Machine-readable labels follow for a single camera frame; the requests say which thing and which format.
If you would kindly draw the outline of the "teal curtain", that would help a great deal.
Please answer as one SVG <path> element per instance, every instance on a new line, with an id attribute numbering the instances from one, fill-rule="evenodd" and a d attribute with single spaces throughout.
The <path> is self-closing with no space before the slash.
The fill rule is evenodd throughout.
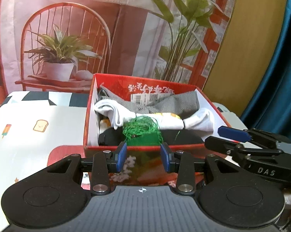
<path id="1" fill-rule="evenodd" d="M 291 139 L 291 0 L 270 64 L 240 118 L 246 127 Z"/>

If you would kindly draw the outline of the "black cloth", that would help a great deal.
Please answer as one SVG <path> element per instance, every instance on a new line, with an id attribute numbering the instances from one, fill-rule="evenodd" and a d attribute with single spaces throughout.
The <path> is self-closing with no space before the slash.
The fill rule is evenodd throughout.
<path id="1" fill-rule="evenodd" d="M 123 128 L 109 128 L 99 135 L 99 146 L 117 146 L 125 141 L 128 146 L 158 146 L 163 142 L 168 145 L 194 145 L 204 143 L 192 130 L 161 130 L 160 134 L 134 135 L 131 139 L 123 133 Z"/>

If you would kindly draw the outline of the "white sock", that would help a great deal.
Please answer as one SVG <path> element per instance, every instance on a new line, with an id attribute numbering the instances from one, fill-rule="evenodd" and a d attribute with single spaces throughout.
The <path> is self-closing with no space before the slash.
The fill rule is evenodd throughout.
<path id="1" fill-rule="evenodd" d="M 154 114 L 139 114 L 111 99 L 103 99 L 95 103 L 95 112 L 107 117 L 114 129 L 122 127 L 124 123 L 139 116 L 149 116 L 157 120 L 160 130 L 197 130 L 204 132 L 214 131 L 214 117 L 207 108 L 200 108 L 192 116 L 185 119 L 164 117 Z"/>

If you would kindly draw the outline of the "red strawberry cardboard box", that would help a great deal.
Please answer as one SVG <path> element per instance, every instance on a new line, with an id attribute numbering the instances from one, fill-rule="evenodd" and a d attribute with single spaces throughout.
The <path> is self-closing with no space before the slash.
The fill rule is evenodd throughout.
<path id="1" fill-rule="evenodd" d="M 84 127 L 87 157 L 114 151 L 124 142 L 127 158 L 112 185 L 175 186 L 177 175 L 166 173 L 160 144 L 203 158 L 205 139 L 217 136 L 228 122 L 196 86 L 151 78 L 95 74 Z"/>

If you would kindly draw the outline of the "green mesh net bag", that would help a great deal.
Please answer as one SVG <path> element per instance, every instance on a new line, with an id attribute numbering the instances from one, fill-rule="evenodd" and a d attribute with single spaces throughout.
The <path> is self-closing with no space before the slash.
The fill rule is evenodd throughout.
<path id="1" fill-rule="evenodd" d="M 157 120 L 139 116 L 123 124 L 122 133 L 128 146 L 159 146 L 163 137 Z"/>

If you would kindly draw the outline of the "grey knitted cloth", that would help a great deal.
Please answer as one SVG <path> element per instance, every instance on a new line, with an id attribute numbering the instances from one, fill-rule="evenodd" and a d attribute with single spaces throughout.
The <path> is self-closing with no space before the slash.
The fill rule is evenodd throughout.
<path id="1" fill-rule="evenodd" d="M 139 114 L 172 113 L 180 118 L 187 118 L 200 108 L 195 91 L 181 94 L 170 93 L 137 93 L 131 94 L 130 100 L 124 100 L 104 86 L 100 87 L 99 99 L 111 99 Z"/>

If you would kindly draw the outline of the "patterned tablecloth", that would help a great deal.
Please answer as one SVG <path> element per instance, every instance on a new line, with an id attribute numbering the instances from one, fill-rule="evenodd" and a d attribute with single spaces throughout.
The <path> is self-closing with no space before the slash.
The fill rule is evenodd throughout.
<path id="1" fill-rule="evenodd" d="M 221 126 L 244 127 L 222 105 L 211 105 L 202 95 L 198 101 L 214 117 L 213 132 L 196 131 L 202 139 L 217 136 Z M 87 103 L 86 94 L 19 91 L 9 95 L 0 107 L 0 199 L 12 184 L 44 168 L 53 149 L 83 144 Z"/>

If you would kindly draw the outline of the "printed room backdrop cloth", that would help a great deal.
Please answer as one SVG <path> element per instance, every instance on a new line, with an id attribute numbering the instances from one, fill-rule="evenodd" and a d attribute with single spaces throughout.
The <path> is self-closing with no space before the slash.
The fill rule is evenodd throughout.
<path id="1" fill-rule="evenodd" d="M 203 89 L 235 0 L 0 0 L 0 105 L 89 91 L 96 73 Z"/>

